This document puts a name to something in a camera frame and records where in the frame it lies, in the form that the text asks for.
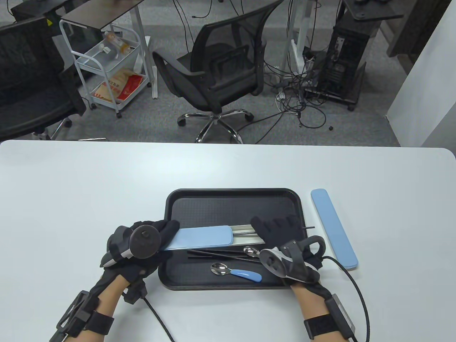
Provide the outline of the person's left hand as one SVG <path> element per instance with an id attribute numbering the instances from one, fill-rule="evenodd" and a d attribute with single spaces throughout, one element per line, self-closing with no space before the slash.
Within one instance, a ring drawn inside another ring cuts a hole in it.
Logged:
<path id="1" fill-rule="evenodd" d="M 119 226 L 107 241 L 100 267 L 109 275 L 121 275 L 130 284 L 155 272 L 173 252 L 164 249 L 179 231 L 176 220 L 139 221 Z"/>

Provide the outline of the person's right hand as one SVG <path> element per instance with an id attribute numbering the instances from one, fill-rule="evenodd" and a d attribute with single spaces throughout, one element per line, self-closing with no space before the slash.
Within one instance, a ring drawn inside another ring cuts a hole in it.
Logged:
<path id="1" fill-rule="evenodd" d="M 319 283 L 318 269 L 326 251 L 324 238 L 307 237 L 296 216 L 270 221 L 254 217 L 250 223 L 266 246 L 260 251 L 259 260 L 269 272 L 291 283 Z"/>

